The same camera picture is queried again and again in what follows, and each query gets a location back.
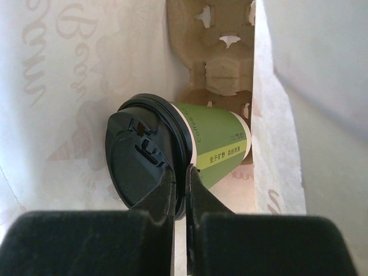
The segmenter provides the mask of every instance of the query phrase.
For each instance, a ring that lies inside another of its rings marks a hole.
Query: white paper surface
[[[106,167],[108,117],[138,93],[173,100],[189,78],[170,50],[164,0],[7,1],[0,3],[0,14],[0,240],[31,210],[127,209]],[[259,87],[268,77],[262,66],[271,68],[269,45],[262,47]],[[303,213],[301,194],[296,203],[285,191],[300,180],[298,163],[286,182],[279,166],[298,162],[295,144],[285,141],[294,139],[292,117],[277,108],[271,117],[266,96],[273,97],[255,87],[256,188],[250,165],[211,191],[235,212],[271,213],[270,205]],[[289,109],[285,99],[281,105]],[[275,118],[287,122],[283,130],[290,128],[283,139],[275,139]],[[281,149],[270,153],[280,145],[288,149],[281,159]],[[185,246],[182,220],[175,229],[176,275],[186,275]]]

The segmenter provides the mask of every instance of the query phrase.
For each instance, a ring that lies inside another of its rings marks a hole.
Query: black plastic lid
[[[158,183],[169,166],[177,180],[176,219],[185,215],[185,175],[190,163],[190,132],[163,98],[139,94],[111,115],[106,160],[115,188],[130,208]]]

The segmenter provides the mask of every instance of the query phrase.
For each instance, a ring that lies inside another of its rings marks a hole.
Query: yellow label
[[[244,155],[246,149],[247,149],[247,140],[242,140],[240,142],[236,142],[234,144],[206,152],[205,154],[197,156],[196,167],[199,170],[204,170],[205,168],[219,164],[238,154]]]

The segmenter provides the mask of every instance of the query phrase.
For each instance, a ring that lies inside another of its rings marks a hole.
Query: green paper cup
[[[242,162],[250,146],[250,130],[237,114],[169,103],[151,94],[126,101],[110,116],[106,131],[106,161],[125,204],[137,204],[169,167],[177,181],[177,219],[185,215],[189,164],[200,170],[203,184],[210,188]]]
[[[190,163],[200,170],[202,182],[209,189],[248,155],[249,127],[239,115],[224,109],[171,104],[190,131],[193,148]]]

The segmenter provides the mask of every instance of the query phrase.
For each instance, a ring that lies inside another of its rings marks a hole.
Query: cardboard cup holder
[[[167,0],[174,53],[190,72],[181,102],[227,109],[251,127],[253,0]],[[252,153],[242,164],[252,163]]]

